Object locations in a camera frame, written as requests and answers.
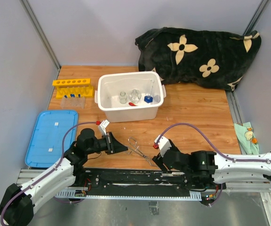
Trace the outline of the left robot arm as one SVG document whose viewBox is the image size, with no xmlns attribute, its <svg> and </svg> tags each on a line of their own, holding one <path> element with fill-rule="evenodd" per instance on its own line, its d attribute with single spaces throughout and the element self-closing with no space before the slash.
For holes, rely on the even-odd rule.
<svg viewBox="0 0 271 226">
<path fill-rule="evenodd" d="M 7 187 L 0 203 L 1 225 L 26 226 L 41 206 L 58 192 L 71 185 L 83 185 L 86 180 L 83 165 L 90 154 L 110 155 L 127 150 L 111 132 L 98 139 L 92 129 L 83 129 L 51 167 L 20 186 L 12 183 Z"/>
</svg>

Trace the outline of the white plastic bin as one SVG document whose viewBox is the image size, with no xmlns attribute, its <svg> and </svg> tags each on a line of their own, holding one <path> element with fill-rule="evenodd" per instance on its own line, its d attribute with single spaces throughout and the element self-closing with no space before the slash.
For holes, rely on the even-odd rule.
<svg viewBox="0 0 271 226">
<path fill-rule="evenodd" d="M 95 103 L 110 122 L 152 120 L 165 97 L 154 71 L 103 75 L 95 91 Z"/>
</svg>

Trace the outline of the metal crucible tongs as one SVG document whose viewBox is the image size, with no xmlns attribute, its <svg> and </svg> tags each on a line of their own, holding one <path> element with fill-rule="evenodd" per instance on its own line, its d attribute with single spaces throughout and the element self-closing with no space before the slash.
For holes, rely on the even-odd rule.
<svg viewBox="0 0 271 226">
<path fill-rule="evenodd" d="M 157 165 L 152 161 L 152 159 L 150 157 L 148 157 L 147 155 L 145 155 L 140 150 L 140 146 L 137 145 L 137 140 L 135 140 L 133 137 L 129 137 L 128 143 L 130 144 L 130 146 L 127 146 L 128 150 L 125 151 L 125 153 L 127 155 L 131 155 L 132 153 L 135 153 L 135 154 L 141 156 L 142 158 L 144 158 L 151 167 L 155 167 L 155 168 L 157 167 Z"/>
</svg>

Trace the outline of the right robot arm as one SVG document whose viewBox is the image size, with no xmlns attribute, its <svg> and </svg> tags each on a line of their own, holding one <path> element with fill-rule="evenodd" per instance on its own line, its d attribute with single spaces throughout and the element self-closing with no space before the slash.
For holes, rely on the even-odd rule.
<svg viewBox="0 0 271 226">
<path fill-rule="evenodd" d="M 233 155 L 196 151 L 185 154 L 171 147 L 164 154 L 154 156 L 152 160 L 163 172 L 182 172 L 184 184 L 192 188 L 211 188 L 235 181 L 271 182 L 271 152 Z"/>
</svg>

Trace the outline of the glass petri dish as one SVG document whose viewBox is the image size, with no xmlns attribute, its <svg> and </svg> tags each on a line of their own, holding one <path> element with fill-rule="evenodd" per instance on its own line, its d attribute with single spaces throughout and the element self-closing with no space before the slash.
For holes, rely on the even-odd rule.
<svg viewBox="0 0 271 226">
<path fill-rule="evenodd" d="M 137 104 L 142 98 L 142 94 L 139 90 L 134 89 L 131 91 L 129 99 L 132 103 Z"/>
</svg>

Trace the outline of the blue plastic tray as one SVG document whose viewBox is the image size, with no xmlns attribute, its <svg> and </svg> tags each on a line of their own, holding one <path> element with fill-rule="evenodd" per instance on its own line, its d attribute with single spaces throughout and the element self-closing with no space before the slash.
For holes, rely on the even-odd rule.
<svg viewBox="0 0 271 226">
<path fill-rule="evenodd" d="M 76 128 L 65 133 L 78 123 L 75 110 L 49 110 L 38 115 L 27 149 L 25 164 L 32 168 L 49 168 L 61 157 L 62 140 L 67 150 L 76 137 Z"/>
</svg>

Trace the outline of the graduated cylinder blue base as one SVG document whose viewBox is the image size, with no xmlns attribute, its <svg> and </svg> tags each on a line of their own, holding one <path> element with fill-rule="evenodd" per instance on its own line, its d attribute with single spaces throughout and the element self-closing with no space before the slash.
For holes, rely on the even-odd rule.
<svg viewBox="0 0 271 226">
<path fill-rule="evenodd" d="M 154 83 L 155 83 L 155 80 L 153 79 L 150 80 L 148 91 L 146 92 L 145 97 L 144 97 L 144 101 L 148 104 L 153 102 L 152 92 L 153 92 Z"/>
</svg>

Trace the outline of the small glass beaker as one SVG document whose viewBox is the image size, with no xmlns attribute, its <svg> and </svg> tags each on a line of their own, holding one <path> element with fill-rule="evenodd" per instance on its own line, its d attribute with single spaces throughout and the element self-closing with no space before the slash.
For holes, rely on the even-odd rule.
<svg viewBox="0 0 271 226">
<path fill-rule="evenodd" d="M 128 101 L 128 97 L 124 91 L 120 92 L 119 94 L 119 101 L 121 104 L 126 104 Z"/>
</svg>

